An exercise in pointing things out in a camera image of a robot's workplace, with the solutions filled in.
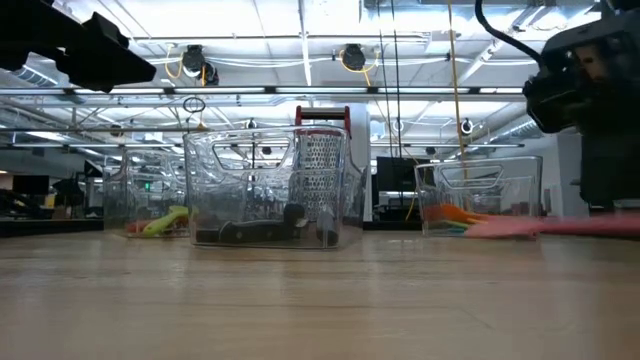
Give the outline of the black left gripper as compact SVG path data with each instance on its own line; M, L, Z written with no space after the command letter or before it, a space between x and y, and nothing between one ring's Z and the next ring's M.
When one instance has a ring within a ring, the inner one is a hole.
M0 0L0 68L16 71L36 53L56 62L75 85L109 92L120 84L151 81L156 68L129 49L129 39L94 12L82 25L55 9L54 0ZM63 49L81 43L84 53Z

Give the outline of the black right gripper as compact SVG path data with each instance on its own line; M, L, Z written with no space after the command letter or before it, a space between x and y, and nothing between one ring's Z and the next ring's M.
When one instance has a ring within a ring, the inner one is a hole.
M640 207L640 96L606 101L580 119L581 198L611 207Z

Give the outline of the pink silicone spatula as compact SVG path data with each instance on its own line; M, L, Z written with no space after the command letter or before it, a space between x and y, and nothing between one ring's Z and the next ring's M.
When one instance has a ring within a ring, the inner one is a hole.
M579 218L512 217L488 220L470 226L469 238L535 238L539 234L640 238L640 213L598 215Z

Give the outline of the orange silicone spatula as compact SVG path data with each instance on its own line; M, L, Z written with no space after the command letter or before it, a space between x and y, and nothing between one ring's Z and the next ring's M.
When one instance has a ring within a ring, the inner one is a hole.
M465 223L464 218L484 218L489 220L488 215L467 212L452 204L430 205L423 208L423 215L426 221L443 221L450 220Z

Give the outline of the large black-handled knife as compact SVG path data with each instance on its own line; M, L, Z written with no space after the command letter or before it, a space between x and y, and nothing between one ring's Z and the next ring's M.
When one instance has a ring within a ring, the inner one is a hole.
M294 225L278 220L227 222L218 233L219 241L229 244L292 241L299 236Z

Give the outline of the black ceiling device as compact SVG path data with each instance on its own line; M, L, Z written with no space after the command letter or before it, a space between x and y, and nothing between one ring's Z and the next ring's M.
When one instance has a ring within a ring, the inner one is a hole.
M366 57L359 44L350 43L341 50L342 64L351 71L362 71L366 63Z
M187 46L186 51L182 54L182 70L202 86L219 85L217 68L207 61L202 45Z

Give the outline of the clear plastic bin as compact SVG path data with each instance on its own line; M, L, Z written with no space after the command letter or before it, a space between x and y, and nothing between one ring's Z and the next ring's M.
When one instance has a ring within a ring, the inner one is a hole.
M296 129L266 127L184 136L186 201L191 241L196 246L259 247L328 250L357 240L363 232L368 170L352 157L350 137L341 171L340 203L334 215L339 232L336 247L324 247L316 237L316 221L297 228L298 239L229 244L219 241L227 222L283 221L293 197Z
M164 236L127 234L125 226L135 221L151 222L169 213L172 205L186 206L184 158L151 149L128 149L119 170L104 179L104 229L130 238L180 238L187 229Z
M423 208L430 205L452 204L489 220L539 216L542 165L538 156L518 156L415 166L423 234L442 236L424 218Z

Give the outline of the black background monitor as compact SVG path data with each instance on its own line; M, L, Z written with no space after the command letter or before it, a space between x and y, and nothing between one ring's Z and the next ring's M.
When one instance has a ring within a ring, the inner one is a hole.
M427 159L414 161L411 158L377 157L376 185L380 192L412 192L416 188L414 167L429 164Z

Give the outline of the long ceiling light bar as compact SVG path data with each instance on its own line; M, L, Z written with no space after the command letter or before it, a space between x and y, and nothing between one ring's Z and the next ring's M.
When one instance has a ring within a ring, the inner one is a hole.
M401 95L518 95L519 87L349 87L349 86L253 86L253 87L173 87L173 88L118 88L109 95L360 95L360 94L401 94Z

